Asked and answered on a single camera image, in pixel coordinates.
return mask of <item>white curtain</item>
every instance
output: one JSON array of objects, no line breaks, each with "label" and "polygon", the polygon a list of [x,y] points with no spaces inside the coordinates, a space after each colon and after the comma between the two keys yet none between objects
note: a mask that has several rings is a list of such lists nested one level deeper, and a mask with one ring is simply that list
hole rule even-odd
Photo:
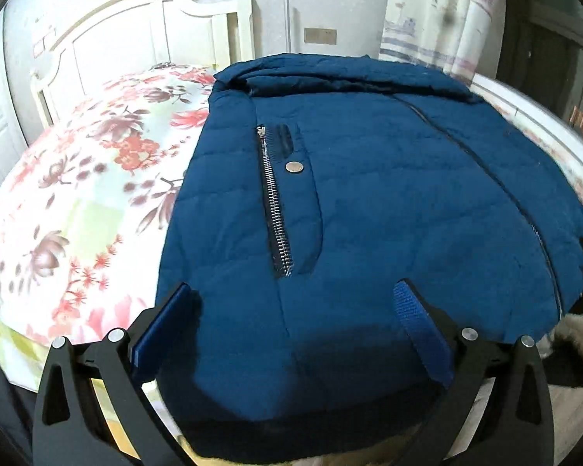
[{"label": "white curtain", "polygon": [[387,0],[379,58],[471,80],[499,0]]}]

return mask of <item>metal bolt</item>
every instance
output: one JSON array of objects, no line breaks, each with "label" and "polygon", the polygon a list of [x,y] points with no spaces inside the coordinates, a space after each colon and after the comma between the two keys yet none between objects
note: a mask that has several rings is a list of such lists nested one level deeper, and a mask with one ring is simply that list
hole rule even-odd
[{"label": "metal bolt", "polygon": [[520,341],[526,347],[535,347],[535,342],[533,341],[533,338],[531,338],[529,335],[521,337]]},{"label": "metal bolt", "polygon": [[108,339],[112,342],[112,343],[116,343],[119,340],[123,339],[123,337],[125,336],[125,332],[122,329],[116,328],[113,329],[112,331],[110,331],[108,333]]},{"label": "metal bolt", "polygon": [[477,331],[475,331],[472,327],[465,327],[462,330],[462,338],[464,338],[465,340],[474,342],[475,340],[477,340],[477,337],[479,337],[479,335],[477,334]]},{"label": "metal bolt", "polygon": [[52,347],[54,347],[54,348],[61,348],[65,344],[66,341],[67,340],[65,340],[65,337],[64,336],[57,336],[52,341]]}]

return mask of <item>floral comforter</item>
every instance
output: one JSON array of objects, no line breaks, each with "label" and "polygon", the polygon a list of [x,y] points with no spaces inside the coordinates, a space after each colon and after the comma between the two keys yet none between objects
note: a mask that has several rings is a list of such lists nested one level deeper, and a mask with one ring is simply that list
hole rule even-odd
[{"label": "floral comforter", "polygon": [[2,184],[0,358],[11,382],[37,388],[56,336],[97,341],[153,306],[212,73],[173,66],[106,84]]}]

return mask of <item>metal zipper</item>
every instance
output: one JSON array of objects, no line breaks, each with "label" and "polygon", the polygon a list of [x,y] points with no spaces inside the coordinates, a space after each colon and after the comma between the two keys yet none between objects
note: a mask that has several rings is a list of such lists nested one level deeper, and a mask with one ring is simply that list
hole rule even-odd
[{"label": "metal zipper", "polygon": [[289,276],[292,272],[293,261],[290,243],[285,231],[285,221],[278,198],[277,181],[274,169],[268,154],[268,142],[265,139],[266,127],[257,126],[257,141],[259,145],[259,162],[264,186],[264,206],[268,233],[274,260],[274,270],[278,276]]},{"label": "metal zipper", "polygon": [[559,284],[557,282],[557,272],[555,272],[555,267],[553,266],[553,262],[551,261],[551,256],[548,253],[546,243],[544,242],[542,235],[539,233],[539,229],[536,226],[535,221],[532,219],[529,212],[527,212],[524,209],[524,207],[520,204],[518,199],[505,187],[505,184],[501,181],[501,179],[499,179],[499,177],[497,177],[493,172],[491,172],[488,169],[488,167],[484,164],[482,159],[475,153],[475,151],[473,149],[468,147],[467,144],[459,141],[457,138],[454,138],[453,136],[451,136],[451,134],[449,134],[449,132],[447,132],[445,129],[438,126],[436,123],[434,123],[429,118],[427,118],[427,116],[421,110],[419,110],[417,107],[415,107],[415,105],[412,105],[412,104],[410,104],[402,99],[399,99],[398,97],[394,97],[394,98],[397,99],[399,102],[403,103],[404,105],[406,105],[412,111],[414,111],[417,114],[417,116],[422,121],[424,121],[424,123],[428,124],[429,126],[434,128],[436,131],[439,131],[440,133],[445,135],[446,138],[449,139],[449,141],[455,143],[466,154],[468,154],[471,158],[473,158],[473,160],[477,163],[479,168],[481,168],[485,172],[485,174],[488,175],[488,177],[490,177],[504,191],[504,193],[507,195],[507,197],[514,203],[514,205],[518,209],[521,216],[523,216],[525,218],[525,220],[527,221],[527,223],[529,224],[529,226],[532,229],[533,233],[535,234],[536,238],[538,238],[539,247],[541,248],[542,253],[544,255],[546,267],[547,267],[548,272],[551,276],[551,282],[553,283],[553,292],[555,294],[555,305],[557,305],[558,320],[561,320],[561,318],[563,317],[563,305],[562,305],[562,300],[561,300],[560,287],[559,287]]}]

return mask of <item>white bed headboard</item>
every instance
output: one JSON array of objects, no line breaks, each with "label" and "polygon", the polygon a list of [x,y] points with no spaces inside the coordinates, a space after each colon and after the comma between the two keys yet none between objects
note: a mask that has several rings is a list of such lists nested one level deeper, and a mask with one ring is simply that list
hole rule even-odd
[{"label": "white bed headboard", "polygon": [[31,73],[44,127],[69,116],[107,80],[157,63],[221,70],[255,59],[252,0],[111,0],[78,19],[48,52],[49,73]]}]

